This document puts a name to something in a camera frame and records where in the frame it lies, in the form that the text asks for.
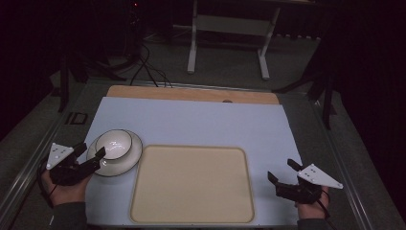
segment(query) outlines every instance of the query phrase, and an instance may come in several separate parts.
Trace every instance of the white saucer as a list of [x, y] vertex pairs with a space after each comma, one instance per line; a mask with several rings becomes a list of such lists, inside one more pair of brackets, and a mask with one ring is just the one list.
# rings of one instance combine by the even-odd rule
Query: white saucer
[[[132, 167], [134, 167], [137, 164], [138, 160], [141, 157], [141, 153], [143, 152], [143, 143], [141, 142], [141, 139], [140, 137], [137, 136], [137, 134], [129, 130], [125, 131], [128, 132], [128, 134], [130, 134], [131, 136], [132, 139], [131, 149], [127, 154], [118, 159], [114, 160], [102, 159], [101, 168], [96, 171], [97, 174], [103, 176], [115, 176], [129, 171]], [[95, 157], [96, 143], [98, 140], [99, 137], [96, 138], [96, 140], [94, 140], [93, 143], [90, 145], [87, 151], [87, 160]]]

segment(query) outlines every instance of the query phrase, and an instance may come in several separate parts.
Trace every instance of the gray floor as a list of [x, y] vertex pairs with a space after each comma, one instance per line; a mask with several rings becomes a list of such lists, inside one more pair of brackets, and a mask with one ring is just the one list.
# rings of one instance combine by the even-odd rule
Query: gray floor
[[[270, 91], [297, 80], [317, 47], [317, 40], [276, 37], [267, 53], [271, 80], [263, 81], [256, 49], [202, 40], [197, 48], [196, 69], [187, 74], [189, 43], [178, 37], [171, 45], [146, 42], [150, 50], [148, 62], [164, 71], [174, 86], [227, 87], [242, 90]], [[131, 79], [138, 66], [118, 74]], [[152, 72], [157, 81], [162, 78]], [[140, 72], [134, 84], [150, 84], [146, 71]], [[26, 166], [44, 137], [53, 141], [75, 143], [85, 138], [97, 111], [99, 101], [114, 82], [93, 76], [85, 85], [71, 84], [71, 103], [67, 112], [90, 114], [84, 126], [65, 125], [65, 114], [58, 114], [58, 98], [47, 97], [0, 144], [0, 183], [8, 188]], [[315, 163], [345, 182], [346, 190], [331, 191], [330, 212], [338, 229], [406, 229], [383, 187], [368, 153], [359, 138], [340, 95], [335, 93], [331, 115], [332, 130], [325, 130], [317, 117], [320, 107], [306, 99], [304, 85], [279, 95], [292, 127], [298, 150], [305, 164]], [[6, 197], [8, 190], [0, 191]], [[11, 229], [47, 229], [52, 211], [33, 186], [24, 200]]]

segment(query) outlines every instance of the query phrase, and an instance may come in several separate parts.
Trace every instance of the hand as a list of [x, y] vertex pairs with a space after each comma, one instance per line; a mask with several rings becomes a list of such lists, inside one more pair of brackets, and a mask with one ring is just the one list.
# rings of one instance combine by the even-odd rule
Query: hand
[[62, 203], [84, 202], [86, 186], [92, 177], [92, 174], [81, 180], [80, 183], [73, 186], [56, 186], [56, 184], [54, 184], [51, 180], [49, 171], [45, 171], [41, 177], [45, 182], [45, 188], [48, 189], [48, 193], [51, 193], [50, 199], [52, 200], [54, 206], [57, 206], [58, 204]]
[[[328, 207], [328, 187], [323, 186], [322, 197], [320, 197], [320, 201], [323, 205], [327, 208]], [[320, 206], [318, 202], [313, 204], [301, 204], [296, 203], [295, 206], [298, 208], [299, 219], [324, 219], [326, 217], [325, 211]]]

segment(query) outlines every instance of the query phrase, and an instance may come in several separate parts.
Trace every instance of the beige tray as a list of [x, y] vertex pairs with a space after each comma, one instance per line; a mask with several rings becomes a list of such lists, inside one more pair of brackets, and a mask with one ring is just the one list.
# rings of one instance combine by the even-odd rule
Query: beige tray
[[245, 152], [238, 148], [148, 146], [130, 216], [144, 223], [245, 223], [254, 218]]

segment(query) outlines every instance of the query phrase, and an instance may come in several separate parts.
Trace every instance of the white desk frame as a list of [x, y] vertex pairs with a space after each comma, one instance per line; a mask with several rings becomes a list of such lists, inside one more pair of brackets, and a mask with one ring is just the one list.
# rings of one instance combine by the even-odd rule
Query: white desk frame
[[271, 21], [202, 15], [197, 13], [197, 0], [194, 0], [192, 19], [192, 45], [191, 51], [189, 53], [188, 73], [194, 73], [197, 49], [197, 30], [241, 35], [265, 35], [265, 42], [262, 45], [262, 48], [258, 50], [258, 58], [262, 78], [265, 81], [268, 81], [270, 77], [268, 66], [266, 64], [265, 54], [268, 49], [269, 42], [271, 41], [272, 34], [274, 33], [280, 10], [281, 8], [276, 8], [274, 10]]

